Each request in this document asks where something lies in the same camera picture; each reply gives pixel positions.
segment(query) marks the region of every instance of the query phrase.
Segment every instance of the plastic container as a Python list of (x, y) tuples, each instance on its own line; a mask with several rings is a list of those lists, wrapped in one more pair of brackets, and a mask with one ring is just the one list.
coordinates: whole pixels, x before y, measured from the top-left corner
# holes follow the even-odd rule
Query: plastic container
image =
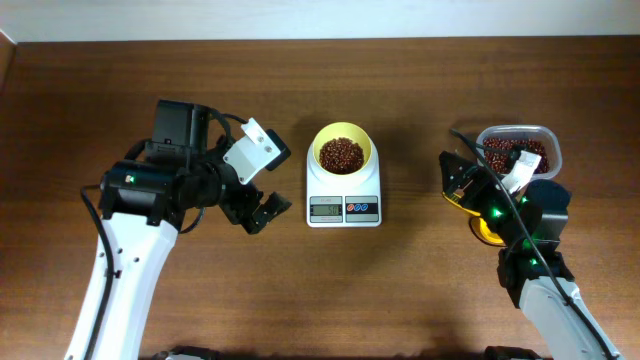
[(485, 129), (478, 136), (477, 143), (483, 144), (484, 139), (497, 137), (504, 140), (535, 140), (544, 145), (549, 160), (549, 171), (544, 174), (534, 174), (531, 181), (538, 179), (553, 179), (562, 168), (562, 153), (556, 135), (544, 126), (538, 125), (500, 125)]

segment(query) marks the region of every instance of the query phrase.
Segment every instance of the red beans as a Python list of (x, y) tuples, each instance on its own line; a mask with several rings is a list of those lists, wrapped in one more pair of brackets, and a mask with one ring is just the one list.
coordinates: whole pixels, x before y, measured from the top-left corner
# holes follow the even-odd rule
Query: red beans
[(320, 165), (334, 174), (351, 174), (360, 170), (363, 164), (362, 148), (350, 139), (333, 139), (320, 149)]
[[(549, 159), (547, 158), (547, 152), (544, 149), (544, 145), (540, 141), (535, 140), (504, 140), (500, 138), (486, 138), (482, 142), (482, 145), (494, 149), (501, 150), (511, 150), (514, 145), (523, 145), (526, 147), (528, 152), (536, 153), (542, 157), (540, 160), (540, 164), (538, 168), (534, 172), (535, 174), (544, 174), (549, 172)], [(487, 162), (491, 166), (491, 168), (500, 173), (507, 174), (510, 169), (507, 169), (507, 155), (506, 154), (498, 154), (490, 151), (484, 151), (484, 157), (487, 159)]]

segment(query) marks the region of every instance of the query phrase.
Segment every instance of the yellow component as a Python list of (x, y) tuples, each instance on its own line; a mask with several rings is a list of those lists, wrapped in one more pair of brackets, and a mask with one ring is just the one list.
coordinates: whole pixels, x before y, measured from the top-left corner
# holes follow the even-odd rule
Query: yellow component
[(502, 241), (500, 236), (498, 236), (498, 234), (493, 233), (491, 232), (491, 230), (489, 230), (489, 226), (487, 225), (487, 222), (484, 221), (483, 218), (476, 217), (471, 219), (471, 227), (473, 227), (473, 231), (475, 231), (475, 233), (479, 237), (483, 238), (488, 243), (491, 243), (493, 245), (504, 245), (504, 241)]
[(322, 149), (322, 146), (333, 139), (341, 137), (350, 139), (354, 143), (360, 145), (360, 147), (362, 148), (362, 154), (364, 155), (364, 163), (362, 164), (360, 170), (364, 169), (369, 162), (369, 158), (371, 157), (371, 139), (369, 138), (369, 135), (367, 135), (367, 133), (358, 125), (347, 122), (329, 124), (322, 130), (320, 130), (318, 135), (316, 135), (316, 138), (313, 139), (313, 157), (316, 159), (318, 166), (322, 167), (320, 165), (320, 149)]
[(448, 197), (447, 194), (445, 194), (444, 192), (442, 193), (442, 196), (448, 202), (450, 202), (451, 205), (457, 207), (460, 210), (463, 210), (464, 212), (466, 212), (467, 214), (473, 217), (473, 219), (471, 219), (471, 226), (473, 227), (473, 231), (475, 231), (476, 235), (483, 238), (485, 241), (487, 241), (490, 244), (504, 245), (504, 241), (502, 241), (500, 236), (498, 236), (498, 234), (495, 234), (491, 232), (491, 230), (489, 230), (489, 226), (487, 225), (487, 222), (484, 221), (482, 217), (480, 217), (479, 212), (465, 209), (458, 203), (460, 201), (460, 196), (453, 194), (451, 195), (451, 197)]
[(457, 207), (460, 210), (463, 210), (464, 212), (471, 214), (473, 216), (480, 216), (479, 212), (473, 211), (473, 210), (469, 210), (469, 209), (465, 209), (462, 207), (462, 205), (460, 205), (458, 203), (458, 201), (460, 201), (460, 196), (456, 195), (456, 194), (452, 194), (451, 197), (448, 197), (447, 194), (444, 193), (444, 191), (442, 192), (442, 196), (451, 203), (451, 205)]

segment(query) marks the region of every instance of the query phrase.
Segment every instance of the wooden table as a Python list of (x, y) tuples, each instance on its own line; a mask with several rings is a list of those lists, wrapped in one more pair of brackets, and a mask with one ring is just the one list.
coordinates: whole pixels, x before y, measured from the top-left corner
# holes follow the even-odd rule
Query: wooden table
[[(255, 182), (294, 205), (258, 236), (212, 209), (180, 237), (142, 356), (176, 344), (548, 354), (498, 284), (497, 249), (441, 198), (437, 160), (463, 147), (450, 127), (532, 123), (558, 136), (556, 179), (573, 192), (559, 250), (609, 337), (639, 357), (638, 49), (638, 37), (21, 44), (0, 97), (0, 353), (64, 355), (97, 238), (79, 188), (151, 135), (156, 101), (168, 98), (276, 129), (293, 155)], [(304, 221), (306, 151), (334, 121), (361, 125), (378, 147), (379, 228)]]

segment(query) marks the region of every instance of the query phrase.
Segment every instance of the digital kitchen scale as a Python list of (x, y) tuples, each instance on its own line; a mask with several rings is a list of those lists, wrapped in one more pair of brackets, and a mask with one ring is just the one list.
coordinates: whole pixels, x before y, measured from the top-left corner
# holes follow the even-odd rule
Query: digital kitchen scale
[[(360, 145), (360, 170), (336, 175), (320, 166), (320, 149), (328, 141), (349, 138)], [(322, 129), (307, 154), (307, 224), (311, 227), (374, 227), (382, 222), (378, 150), (366, 132), (350, 123)]]

